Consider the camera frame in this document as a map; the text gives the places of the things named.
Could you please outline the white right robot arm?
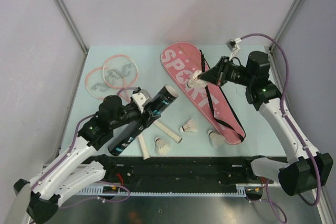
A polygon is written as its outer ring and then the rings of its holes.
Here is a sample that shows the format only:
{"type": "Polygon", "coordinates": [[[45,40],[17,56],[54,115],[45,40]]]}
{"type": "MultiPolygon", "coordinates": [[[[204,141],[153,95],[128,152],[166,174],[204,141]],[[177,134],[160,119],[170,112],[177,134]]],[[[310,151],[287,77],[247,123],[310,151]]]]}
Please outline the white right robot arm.
{"type": "Polygon", "coordinates": [[[195,79],[205,83],[206,89],[227,82],[245,86],[247,102],[268,122],[285,151],[286,163],[265,156],[248,158],[248,166],[242,169],[245,181],[254,183],[260,177],[271,179],[279,182],[289,196],[320,190],[326,184],[333,159],[329,153],[320,153],[299,129],[281,92],[269,80],[270,62],[266,53],[251,52],[245,66],[234,64],[229,57],[221,57],[209,68],[202,57],[201,70],[195,79]]]}

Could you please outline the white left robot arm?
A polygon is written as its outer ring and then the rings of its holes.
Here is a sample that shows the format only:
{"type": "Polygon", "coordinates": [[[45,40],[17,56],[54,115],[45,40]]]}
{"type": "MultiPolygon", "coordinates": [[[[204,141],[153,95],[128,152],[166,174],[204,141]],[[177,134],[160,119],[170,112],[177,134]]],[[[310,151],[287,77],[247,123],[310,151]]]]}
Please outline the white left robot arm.
{"type": "Polygon", "coordinates": [[[14,184],[16,194],[30,186],[26,212],[32,221],[46,223],[79,190],[101,180],[112,181],[115,165],[105,154],[98,155],[80,172],[73,171],[105,144],[111,155],[119,156],[178,96],[172,87],[164,86],[154,97],[136,88],[126,105],[118,95],[105,97],[97,112],[84,118],[83,127],[75,129],[73,140],[63,153],[39,175],[14,184]]]}

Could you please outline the black shuttlecock tube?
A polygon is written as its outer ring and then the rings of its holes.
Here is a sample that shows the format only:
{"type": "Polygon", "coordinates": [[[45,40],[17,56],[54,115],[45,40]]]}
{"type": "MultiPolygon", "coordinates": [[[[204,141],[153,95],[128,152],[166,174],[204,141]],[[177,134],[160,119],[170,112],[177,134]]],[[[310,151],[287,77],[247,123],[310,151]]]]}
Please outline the black shuttlecock tube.
{"type": "Polygon", "coordinates": [[[177,98],[178,92],[170,85],[165,85],[154,97],[141,88],[132,93],[131,101],[140,112],[140,117],[129,123],[119,135],[112,139],[108,151],[113,156],[120,155],[145,129],[161,117],[177,98]]]}

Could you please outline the white shuttlecock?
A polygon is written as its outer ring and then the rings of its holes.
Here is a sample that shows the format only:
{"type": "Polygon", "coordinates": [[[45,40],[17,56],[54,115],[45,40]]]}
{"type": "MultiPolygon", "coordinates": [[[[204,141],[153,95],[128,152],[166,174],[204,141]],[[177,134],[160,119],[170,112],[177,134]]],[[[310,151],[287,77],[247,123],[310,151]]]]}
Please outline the white shuttlecock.
{"type": "Polygon", "coordinates": [[[193,119],[179,127],[180,132],[197,132],[197,125],[193,119]]]}
{"type": "Polygon", "coordinates": [[[209,141],[212,147],[214,148],[218,148],[226,142],[225,138],[222,135],[219,135],[212,130],[208,130],[207,135],[209,137],[209,141]]]}
{"type": "Polygon", "coordinates": [[[204,80],[201,80],[198,76],[202,73],[201,70],[196,70],[192,77],[187,82],[186,86],[188,88],[192,89],[198,89],[198,88],[204,88],[207,86],[207,82],[204,80]]]}
{"type": "Polygon", "coordinates": [[[155,150],[159,155],[165,156],[170,152],[171,150],[170,144],[168,144],[167,142],[158,137],[154,141],[155,141],[155,150]]]}

